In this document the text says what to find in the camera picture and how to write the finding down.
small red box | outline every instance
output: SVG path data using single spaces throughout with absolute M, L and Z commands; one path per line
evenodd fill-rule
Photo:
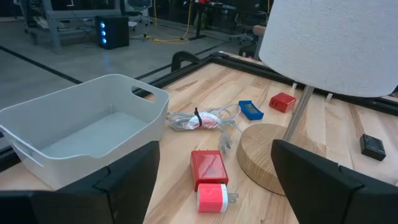
M 269 102 L 269 106 L 285 113 L 294 107 L 296 98 L 285 93 L 279 93 L 273 96 Z
M 228 176 L 219 151 L 192 151 L 191 171 L 195 191 L 198 191 L 199 184 L 228 184 Z

white plastic bin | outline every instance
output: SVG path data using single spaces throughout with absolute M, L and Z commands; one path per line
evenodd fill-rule
M 142 88 L 154 102 L 132 93 Z M 0 111 L 0 131 L 25 167 L 53 189 L 159 141 L 169 94 L 124 75 L 101 78 Z

floor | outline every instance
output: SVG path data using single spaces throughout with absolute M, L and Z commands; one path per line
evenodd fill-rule
M 157 39 L 173 39 L 168 35 L 180 37 L 185 29 L 186 25 L 158 20 L 157 28 L 150 25 L 147 33 Z M 0 22 L 0 30 L 1 47 L 82 82 L 110 73 L 135 78 L 165 67 L 142 79 L 149 82 L 170 72 L 167 65 L 171 63 L 175 52 L 186 50 L 202 58 L 220 50 L 237 54 L 241 47 L 238 41 L 230 42 L 226 34 L 204 31 L 203 34 L 208 37 L 186 44 L 131 40 L 129 47 L 104 50 L 93 42 L 93 35 L 79 34 L 63 39 L 62 53 L 57 55 L 53 52 L 50 39 L 39 39 L 39 44 L 34 45 L 29 35 L 24 33 L 22 21 Z M 145 27 L 139 24 L 130 36 L 142 36 L 144 31 Z M 187 38 L 194 35 L 195 28 L 191 27 Z M 0 50 L 0 58 L 0 110 L 74 85 L 3 50 Z M 0 149 L 5 144 L 0 139 Z

pink charger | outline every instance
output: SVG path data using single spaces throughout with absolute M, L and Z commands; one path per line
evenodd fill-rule
M 228 193 L 225 184 L 199 184 L 198 212 L 225 212 L 229 203 L 235 203 L 238 194 Z

black cable tie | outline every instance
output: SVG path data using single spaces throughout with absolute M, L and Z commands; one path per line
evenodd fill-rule
M 199 116 L 198 108 L 195 108 L 195 112 L 193 112 L 194 115 L 196 115 L 199 119 L 199 127 L 201 126 L 201 118 Z

